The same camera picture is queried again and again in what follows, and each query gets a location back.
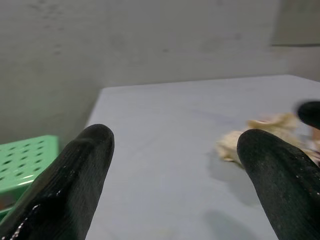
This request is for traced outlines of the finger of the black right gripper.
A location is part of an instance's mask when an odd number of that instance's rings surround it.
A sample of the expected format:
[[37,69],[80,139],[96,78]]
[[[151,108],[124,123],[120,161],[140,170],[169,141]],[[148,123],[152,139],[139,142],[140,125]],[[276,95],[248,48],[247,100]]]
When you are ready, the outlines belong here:
[[306,125],[320,129],[320,102],[307,101],[297,109],[298,118]]

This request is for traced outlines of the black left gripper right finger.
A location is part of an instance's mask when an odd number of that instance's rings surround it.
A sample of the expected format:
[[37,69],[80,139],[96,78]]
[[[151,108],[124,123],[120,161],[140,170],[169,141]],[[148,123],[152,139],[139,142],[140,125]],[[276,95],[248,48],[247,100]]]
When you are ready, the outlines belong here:
[[280,240],[320,238],[320,168],[299,148],[259,129],[242,133],[240,162]]

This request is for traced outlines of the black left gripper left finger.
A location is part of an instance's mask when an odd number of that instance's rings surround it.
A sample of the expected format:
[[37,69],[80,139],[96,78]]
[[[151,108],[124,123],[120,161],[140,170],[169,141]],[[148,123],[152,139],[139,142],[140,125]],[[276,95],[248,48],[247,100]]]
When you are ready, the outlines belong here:
[[84,129],[24,192],[0,223],[3,240],[84,240],[115,148],[103,124]]

